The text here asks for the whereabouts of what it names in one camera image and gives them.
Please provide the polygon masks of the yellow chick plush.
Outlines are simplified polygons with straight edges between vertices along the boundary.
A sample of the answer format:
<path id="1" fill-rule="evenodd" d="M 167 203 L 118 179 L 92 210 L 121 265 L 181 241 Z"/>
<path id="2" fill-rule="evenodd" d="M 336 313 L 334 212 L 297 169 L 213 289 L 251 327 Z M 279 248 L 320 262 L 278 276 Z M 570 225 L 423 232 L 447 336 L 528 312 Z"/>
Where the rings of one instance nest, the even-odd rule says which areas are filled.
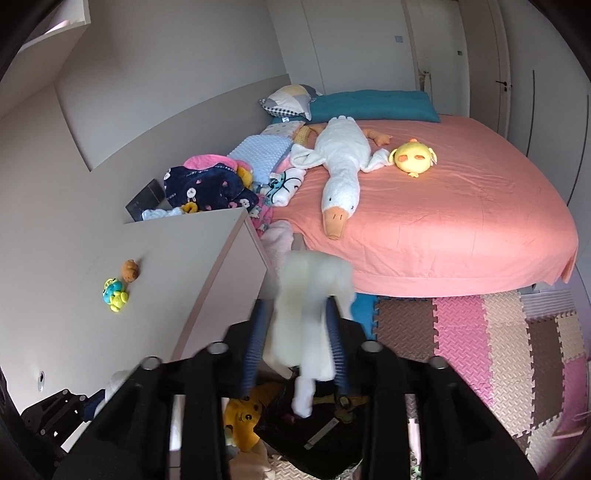
<path id="1" fill-rule="evenodd" d="M 413 138 L 390 153 L 389 163 L 418 178 L 438 163 L 438 157 L 431 147 Z"/>

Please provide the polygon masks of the light blue baby garment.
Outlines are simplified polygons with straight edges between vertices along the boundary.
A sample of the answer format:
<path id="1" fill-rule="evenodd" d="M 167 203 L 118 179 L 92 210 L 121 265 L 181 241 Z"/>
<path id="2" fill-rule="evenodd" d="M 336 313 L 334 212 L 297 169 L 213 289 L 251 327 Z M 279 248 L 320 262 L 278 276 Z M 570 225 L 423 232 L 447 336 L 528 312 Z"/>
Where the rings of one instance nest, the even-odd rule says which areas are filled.
<path id="1" fill-rule="evenodd" d="M 161 218 L 169 218 L 174 216 L 184 215 L 185 212 L 180 207 L 175 207 L 170 210 L 165 209 L 146 209 L 141 213 L 141 220 L 155 220 Z"/>

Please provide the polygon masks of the white towel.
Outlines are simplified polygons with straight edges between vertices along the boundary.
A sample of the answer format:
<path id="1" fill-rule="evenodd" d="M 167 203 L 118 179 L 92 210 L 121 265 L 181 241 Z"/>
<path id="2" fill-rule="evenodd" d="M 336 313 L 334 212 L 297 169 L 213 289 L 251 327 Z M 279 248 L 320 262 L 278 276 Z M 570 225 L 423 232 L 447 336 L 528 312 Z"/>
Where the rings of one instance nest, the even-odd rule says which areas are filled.
<path id="1" fill-rule="evenodd" d="M 130 370 L 121 370 L 115 372 L 111 376 L 107 386 L 105 387 L 105 402 L 108 402 L 116 394 L 119 388 L 126 382 L 130 374 Z"/>

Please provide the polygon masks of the pink bed sheet mattress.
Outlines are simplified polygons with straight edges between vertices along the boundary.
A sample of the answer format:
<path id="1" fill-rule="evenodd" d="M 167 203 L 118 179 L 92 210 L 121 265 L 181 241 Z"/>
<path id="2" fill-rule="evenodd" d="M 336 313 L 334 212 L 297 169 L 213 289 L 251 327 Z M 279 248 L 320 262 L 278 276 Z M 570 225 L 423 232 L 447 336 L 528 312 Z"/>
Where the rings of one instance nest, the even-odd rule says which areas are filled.
<path id="1" fill-rule="evenodd" d="M 370 120 L 393 146 L 418 139 L 438 162 L 412 178 L 396 167 L 360 175 L 361 200 L 338 240 L 322 230 L 328 173 L 305 175 L 276 219 L 290 222 L 311 250 L 353 265 L 362 293 L 449 297 L 566 281 L 578 235 L 564 200 L 515 146 L 480 122 Z"/>

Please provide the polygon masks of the colourful foam floor mats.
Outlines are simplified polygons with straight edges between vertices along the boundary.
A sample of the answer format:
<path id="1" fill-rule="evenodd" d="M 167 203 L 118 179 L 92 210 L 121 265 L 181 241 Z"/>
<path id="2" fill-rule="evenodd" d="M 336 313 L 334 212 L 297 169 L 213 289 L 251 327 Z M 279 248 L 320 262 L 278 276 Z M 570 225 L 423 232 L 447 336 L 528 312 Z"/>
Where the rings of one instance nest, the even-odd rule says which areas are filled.
<path id="1" fill-rule="evenodd" d="M 588 420 L 589 374 L 567 289 L 401 299 L 360 294 L 370 337 L 418 361 L 449 360 L 492 409 L 540 478 L 573 459 Z"/>

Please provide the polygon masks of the teal long pillow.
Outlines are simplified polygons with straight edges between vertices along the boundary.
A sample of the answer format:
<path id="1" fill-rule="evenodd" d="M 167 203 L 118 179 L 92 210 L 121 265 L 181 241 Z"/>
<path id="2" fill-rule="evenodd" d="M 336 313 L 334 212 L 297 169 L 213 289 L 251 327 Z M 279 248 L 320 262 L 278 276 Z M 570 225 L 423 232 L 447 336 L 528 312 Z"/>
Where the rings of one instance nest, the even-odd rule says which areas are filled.
<path id="1" fill-rule="evenodd" d="M 344 115 L 356 120 L 408 120 L 439 123 L 438 113 L 423 91 L 360 90 L 315 98 L 310 103 L 311 120 L 303 114 L 291 117 L 307 123 L 325 123 Z"/>

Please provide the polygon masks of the small brown bear toy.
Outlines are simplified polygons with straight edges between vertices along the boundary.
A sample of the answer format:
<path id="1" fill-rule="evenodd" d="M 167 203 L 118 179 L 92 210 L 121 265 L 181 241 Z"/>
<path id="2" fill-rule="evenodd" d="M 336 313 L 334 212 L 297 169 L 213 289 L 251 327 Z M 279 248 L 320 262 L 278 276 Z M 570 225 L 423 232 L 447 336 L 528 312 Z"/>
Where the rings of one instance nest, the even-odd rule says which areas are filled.
<path id="1" fill-rule="evenodd" d="M 121 267 L 121 277 L 126 283 L 134 282 L 139 273 L 139 265 L 132 259 L 126 260 Z"/>

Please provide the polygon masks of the navy rabbit print blanket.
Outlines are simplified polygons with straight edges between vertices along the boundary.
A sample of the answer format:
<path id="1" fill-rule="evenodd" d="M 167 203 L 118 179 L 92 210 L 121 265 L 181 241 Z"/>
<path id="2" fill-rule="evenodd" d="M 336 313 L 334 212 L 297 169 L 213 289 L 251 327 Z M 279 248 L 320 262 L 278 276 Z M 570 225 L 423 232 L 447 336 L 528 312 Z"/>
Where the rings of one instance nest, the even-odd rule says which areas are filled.
<path id="1" fill-rule="evenodd" d="M 163 189 L 172 207 L 192 202 L 200 211 L 240 207 L 251 211 L 259 205 L 256 193 L 243 185 L 235 171 L 221 163 L 204 170 L 172 167 L 163 177 Z"/>

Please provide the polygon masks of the white long cardboard box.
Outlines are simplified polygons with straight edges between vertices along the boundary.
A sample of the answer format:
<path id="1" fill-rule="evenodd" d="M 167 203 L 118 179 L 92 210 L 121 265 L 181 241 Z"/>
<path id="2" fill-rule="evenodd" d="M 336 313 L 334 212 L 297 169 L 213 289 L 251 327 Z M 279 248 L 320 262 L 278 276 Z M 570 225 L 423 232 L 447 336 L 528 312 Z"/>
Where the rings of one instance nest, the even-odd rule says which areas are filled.
<path id="1" fill-rule="evenodd" d="M 339 423 L 341 423 L 341 421 L 339 421 L 339 419 L 335 417 L 329 420 L 329 422 L 325 424 L 325 426 L 322 426 L 322 428 L 318 430 L 317 433 L 315 433 L 311 436 L 310 439 L 308 439 L 307 443 L 304 444 L 304 449 L 311 450 L 311 448 L 313 448 L 316 443 L 321 441 L 322 438 L 325 437 L 325 435 L 328 435 L 329 432 L 332 431 L 332 429 L 339 425 Z"/>

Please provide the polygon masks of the white goose plush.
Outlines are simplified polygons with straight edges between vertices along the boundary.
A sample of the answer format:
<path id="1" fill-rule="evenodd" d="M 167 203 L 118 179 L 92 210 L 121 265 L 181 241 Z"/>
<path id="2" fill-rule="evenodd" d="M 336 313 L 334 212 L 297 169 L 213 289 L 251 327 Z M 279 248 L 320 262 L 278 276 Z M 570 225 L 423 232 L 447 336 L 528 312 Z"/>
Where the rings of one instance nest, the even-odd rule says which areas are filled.
<path id="1" fill-rule="evenodd" d="M 359 174 L 371 173 L 389 164 L 392 137 L 383 132 L 361 128 L 356 120 L 338 116 L 317 130 L 315 146 L 295 144 L 290 163 L 308 170 L 322 166 L 329 173 L 322 191 L 322 227 L 325 236 L 337 240 L 346 222 L 356 213 L 361 197 Z"/>

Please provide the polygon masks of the teal yellow frog toy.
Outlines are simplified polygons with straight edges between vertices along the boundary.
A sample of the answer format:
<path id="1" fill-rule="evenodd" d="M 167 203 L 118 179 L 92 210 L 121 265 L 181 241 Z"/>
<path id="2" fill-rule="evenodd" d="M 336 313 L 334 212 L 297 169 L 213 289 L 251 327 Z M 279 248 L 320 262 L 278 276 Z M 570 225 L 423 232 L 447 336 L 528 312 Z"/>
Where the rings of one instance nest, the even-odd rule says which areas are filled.
<path id="1" fill-rule="evenodd" d="M 103 285 L 102 297 L 110 310 L 114 313 L 118 313 L 122 307 L 126 305 L 129 299 L 129 294 L 121 280 L 110 278 L 107 279 Z"/>

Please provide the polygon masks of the patchwork checkered pillow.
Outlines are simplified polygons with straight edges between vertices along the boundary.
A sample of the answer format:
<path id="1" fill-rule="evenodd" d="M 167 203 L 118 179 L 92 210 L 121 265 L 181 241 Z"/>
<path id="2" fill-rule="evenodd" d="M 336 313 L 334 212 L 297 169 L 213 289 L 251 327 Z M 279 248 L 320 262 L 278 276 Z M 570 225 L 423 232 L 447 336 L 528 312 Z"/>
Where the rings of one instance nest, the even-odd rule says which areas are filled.
<path id="1" fill-rule="evenodd" d="M 311 102 L 322 93 L 314 87 L 304 84 L 290 84 L 281 87 L 272 95 L 259 100 L 266 113 L 276 118 L 304 118 L 311 120 Z"/>

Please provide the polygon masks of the white cartoon print cloth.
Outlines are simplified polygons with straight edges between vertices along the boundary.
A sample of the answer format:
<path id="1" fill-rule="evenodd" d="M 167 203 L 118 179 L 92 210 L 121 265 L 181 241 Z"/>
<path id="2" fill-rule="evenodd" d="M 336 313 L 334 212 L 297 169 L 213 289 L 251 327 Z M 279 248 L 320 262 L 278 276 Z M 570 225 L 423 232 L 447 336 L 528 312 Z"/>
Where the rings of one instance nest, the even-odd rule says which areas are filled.
<path id="1" fill-rule="evenodd" d="M 294 194 L 303 185 L 305 171 L 298 168 L 288 168 L 280 173 L 273 173 L 270 176 L 269 190 L 266 197 L 276 207 L 286 207 Z"/>

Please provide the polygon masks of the pink fleece blanket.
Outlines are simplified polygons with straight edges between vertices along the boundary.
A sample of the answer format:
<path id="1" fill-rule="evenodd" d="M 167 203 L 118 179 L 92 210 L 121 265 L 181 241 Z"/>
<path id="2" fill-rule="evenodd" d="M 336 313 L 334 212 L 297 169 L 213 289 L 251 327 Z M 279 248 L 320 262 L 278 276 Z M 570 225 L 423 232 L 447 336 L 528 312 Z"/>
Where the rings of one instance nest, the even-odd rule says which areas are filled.
<path id="1" fill-rule="evenodd" d="M 192 156 L 185 160 L 182 166 L 192 170 L 206 170 L 217 164 L 228 166 L 228 168 L 233 171 L 242 168 L 246 171 L 252 172 L 252 166 L 250 166 L 249 163 L 217 154 L 200 154 Z"/>

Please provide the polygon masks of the yellow pikachu plush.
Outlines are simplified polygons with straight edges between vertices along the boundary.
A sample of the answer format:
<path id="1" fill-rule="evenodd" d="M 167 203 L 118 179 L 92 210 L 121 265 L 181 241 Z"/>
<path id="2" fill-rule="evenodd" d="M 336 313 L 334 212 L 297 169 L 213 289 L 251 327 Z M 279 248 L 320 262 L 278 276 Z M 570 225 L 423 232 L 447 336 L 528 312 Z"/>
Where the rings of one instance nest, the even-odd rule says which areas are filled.
<path id="1" fill-rule="evenodd" d="M 282 389 L 278 382 L 264 383 L 253 387 L 242 397 L 228 400 L 223 413 L 224 433 L 240 452 L 249 452 L 259 443 L 254 427 L 259 423 L 263 410 Z"/>

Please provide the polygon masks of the black trash bin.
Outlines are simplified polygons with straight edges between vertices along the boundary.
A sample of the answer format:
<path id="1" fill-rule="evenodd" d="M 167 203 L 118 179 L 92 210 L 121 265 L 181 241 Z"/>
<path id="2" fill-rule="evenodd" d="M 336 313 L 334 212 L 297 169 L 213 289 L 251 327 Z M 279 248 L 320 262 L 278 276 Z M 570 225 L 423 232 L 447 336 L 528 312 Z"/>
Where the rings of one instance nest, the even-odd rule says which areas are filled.
<path id="1" fill-rule="evenodd" d="M 318 479 L 335 479 L 363 460 L 366 421 L 370 402 L 367 396 L 346 396 L 335 382 L 315 386 L 311 415 L 307 418 L 294 413 L 293 400 L 296 379 L 283 381 L 283 389 L 263 410 L 254 432 L 298 470 Z M 331 420 L 341 423 L 305 450 L 304 444 Z"/>

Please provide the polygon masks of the light blue knit blanket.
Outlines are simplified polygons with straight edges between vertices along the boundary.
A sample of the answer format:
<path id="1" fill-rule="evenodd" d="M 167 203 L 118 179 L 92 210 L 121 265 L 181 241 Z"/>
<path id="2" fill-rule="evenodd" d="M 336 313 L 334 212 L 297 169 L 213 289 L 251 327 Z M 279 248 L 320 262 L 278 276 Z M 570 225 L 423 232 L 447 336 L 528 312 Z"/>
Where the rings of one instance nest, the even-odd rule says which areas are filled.
<path id="1" fill-rule="evenodd" d="M 254 182 L 266 184 L 276 166 L 290 153 L 293 141 L 286 136 L 259 134 L 246 137 L 228 158 L 248 163 Z"/>

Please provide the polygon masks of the white wavy foam sponge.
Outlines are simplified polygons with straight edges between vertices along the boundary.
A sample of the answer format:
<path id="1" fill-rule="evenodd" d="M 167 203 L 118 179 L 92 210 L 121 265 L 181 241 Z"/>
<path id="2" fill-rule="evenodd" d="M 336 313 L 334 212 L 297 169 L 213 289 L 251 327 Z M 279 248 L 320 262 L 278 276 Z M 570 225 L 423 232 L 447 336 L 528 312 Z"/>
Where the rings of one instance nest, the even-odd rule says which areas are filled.
<path id="1" fill-rule="evenodd" d="M 323 252 L 288 252 L 280 270 L 263 361 L 286 379 L 294 368 L 300 370 L 291 407 L 301 418 L 311 416 L 315 383 L 335 379 L 335 359 L 325 319 L 329 297 L 335 297 L 346 319 L 352 317 L 356 297 L 353 266 Z"/>

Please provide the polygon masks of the black wall switch panel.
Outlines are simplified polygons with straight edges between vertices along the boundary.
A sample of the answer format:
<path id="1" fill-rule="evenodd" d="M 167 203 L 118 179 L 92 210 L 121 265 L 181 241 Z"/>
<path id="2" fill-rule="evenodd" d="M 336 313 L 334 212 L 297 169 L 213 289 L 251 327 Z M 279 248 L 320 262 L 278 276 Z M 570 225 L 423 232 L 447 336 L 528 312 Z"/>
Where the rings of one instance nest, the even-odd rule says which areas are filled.
<path id="1" fill-rule="evenodd" d="M 125 210 L 134 222 L 139 222 L 145 210 L 156 209 L 164 199 L 162 186 L 152 179 L 126 204 Z"/>

